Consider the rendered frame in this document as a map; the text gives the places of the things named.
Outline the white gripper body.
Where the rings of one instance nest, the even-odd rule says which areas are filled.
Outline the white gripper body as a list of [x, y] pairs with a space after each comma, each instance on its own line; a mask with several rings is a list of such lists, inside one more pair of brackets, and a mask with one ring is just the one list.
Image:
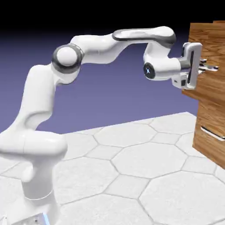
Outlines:
[[196, 88], [202, 52], [201, 43], [184, 43], [182, 52], [182, 72], [186, 73], [185, 89]]

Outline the wooden drawer front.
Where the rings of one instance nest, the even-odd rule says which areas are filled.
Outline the wooden drawer front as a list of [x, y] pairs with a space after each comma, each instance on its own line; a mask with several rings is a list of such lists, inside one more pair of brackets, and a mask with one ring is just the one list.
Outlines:
[[200, 101], [193, 139], [193, 148], [225, 169], [225, 141], [219, 141], [201, 130], [201, 126], [225, 136], [225, 106]]
[[203, 72], [198, 76], [196, 88], [182, 93], [225, 110], [225, 23], [191, 23], [189, 42], [200, 42], [201, 58], [219, 69]]

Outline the wooden cabinet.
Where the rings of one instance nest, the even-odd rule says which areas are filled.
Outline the wooden cabinet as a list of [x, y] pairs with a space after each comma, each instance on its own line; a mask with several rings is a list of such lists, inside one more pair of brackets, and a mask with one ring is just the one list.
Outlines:
[[201, 57], [218, 66], [198, 76], [195, 90], [182, 91], [199, 101], [193, 147], [225, 169], [225, 21], [191, 23], [188, 41], [200, 42]]

